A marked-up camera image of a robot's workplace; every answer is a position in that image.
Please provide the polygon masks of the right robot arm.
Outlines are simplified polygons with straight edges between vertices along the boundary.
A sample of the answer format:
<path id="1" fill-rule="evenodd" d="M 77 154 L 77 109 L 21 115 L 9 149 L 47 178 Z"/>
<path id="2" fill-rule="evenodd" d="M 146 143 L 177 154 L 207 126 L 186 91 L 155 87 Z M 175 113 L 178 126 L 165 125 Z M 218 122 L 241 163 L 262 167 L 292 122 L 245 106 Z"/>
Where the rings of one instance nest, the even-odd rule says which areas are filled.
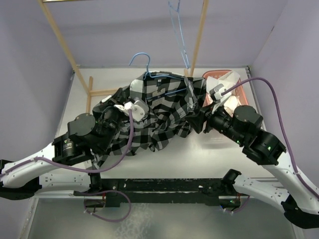
<path id="1" fill-rule="evenodd" d="M 226 185 L 241 194 L 253 196 L 284 214 L 285 218 L 302 229 L 319 226 L 318 188 L 308 178 L 303 185 L 295 172 L 285 146 L 272 133 L 262 130 L 263 117 L 251 106 L 239 106 L 230 116 L 223 107 L 211 113 L 211 107 L 201 108 L 196 114 L 186 116 L 186 121 L 197 132 L 217 130 L 242 148 L 247 158 L 270 172 L 282 185 L 271 186 L 230 169 L 223 177 Z"/>

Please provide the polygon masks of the light blue wire hanger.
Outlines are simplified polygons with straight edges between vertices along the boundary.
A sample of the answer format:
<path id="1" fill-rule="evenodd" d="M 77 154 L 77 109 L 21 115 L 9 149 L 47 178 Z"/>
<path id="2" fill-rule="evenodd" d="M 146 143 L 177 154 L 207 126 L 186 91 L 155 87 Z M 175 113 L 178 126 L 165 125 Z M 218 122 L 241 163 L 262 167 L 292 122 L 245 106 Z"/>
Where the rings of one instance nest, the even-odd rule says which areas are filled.
<path id="1" fill-rule="evenodd" d="M 174 35 L 176 37 L 178 49 L 180 51 L 185 68 L 189 69 L 190 62 L 189 62 L 189 58 L 188 58 L 188 54 L 186 50 L 181 18 L 180 18 L 180 3 L 181 3 L 180 0 L 169 0 L 167 2 L 170 20 L 172 23 Z"/>

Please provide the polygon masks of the black white checkered shirt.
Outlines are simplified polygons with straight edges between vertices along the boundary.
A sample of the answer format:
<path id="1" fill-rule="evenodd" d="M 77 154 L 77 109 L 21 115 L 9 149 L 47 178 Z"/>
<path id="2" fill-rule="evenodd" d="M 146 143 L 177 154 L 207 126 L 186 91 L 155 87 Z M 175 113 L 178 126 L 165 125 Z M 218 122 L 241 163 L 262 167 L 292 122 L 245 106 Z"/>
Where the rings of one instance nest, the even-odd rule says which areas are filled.
<path id="1" fill-rule="evenodd" d="M 167 147 L 174 136 L 186 138 L 191 133 L 193 128 L 185 118 L 203 106 L 206 98 L 206 80 L 202 77 L 188 78 L 192 80 L 192 97 L 178 102 L 145 102 L 150 109 L 140 122 L 134 122 L 132 146 L 127 156 L 135 156 L 143 150 L 158 152 Z M 134 100 L 126 96 L 125 87 L 119 88 L 116 93 L 95 105 L 93 114 L 99 116 L 108 106 L 133 102 Z"/>

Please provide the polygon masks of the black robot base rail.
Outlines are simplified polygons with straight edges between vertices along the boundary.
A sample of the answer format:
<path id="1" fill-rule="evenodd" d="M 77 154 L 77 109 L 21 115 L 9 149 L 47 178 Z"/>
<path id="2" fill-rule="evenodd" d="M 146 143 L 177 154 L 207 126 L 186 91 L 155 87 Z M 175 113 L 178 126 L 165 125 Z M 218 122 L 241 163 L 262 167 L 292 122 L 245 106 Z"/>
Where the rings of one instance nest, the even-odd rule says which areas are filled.
<path id="1" fill-rule="evenodd" d="M 75 196 L 93 196 L 106 193 L 106 206 L 118 207 L 127 200 L 132 203 L 151 204 L 204 204 L 220 205 L 220 197 L 227 201 L 234 199 L 238 192 L 233 184 L 241 172 L 230 169 L 223 178 L 185 179 L 102 179 L 93 175 L 89 189 L 84 193 L 74 191 Z"/>

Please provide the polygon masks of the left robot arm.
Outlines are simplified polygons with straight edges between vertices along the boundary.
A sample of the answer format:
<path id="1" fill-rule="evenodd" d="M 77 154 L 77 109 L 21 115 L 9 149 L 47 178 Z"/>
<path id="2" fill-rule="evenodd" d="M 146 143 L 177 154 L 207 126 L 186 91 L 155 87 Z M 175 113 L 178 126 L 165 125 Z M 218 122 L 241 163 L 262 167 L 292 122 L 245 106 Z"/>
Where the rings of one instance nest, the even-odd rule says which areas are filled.
<path id="1" fill-rule="evenodd" d="M 42 152 L 16 162 L 0 162 L 0 196 L 24 200 L 47 191 L 87 192 L 98 185 L 97 170 L 75 165 L 106 153 L 119 132 L 124 113 L 107 107 L 102 113 L 80 114 L 68 123 L 68 131 Z"/>

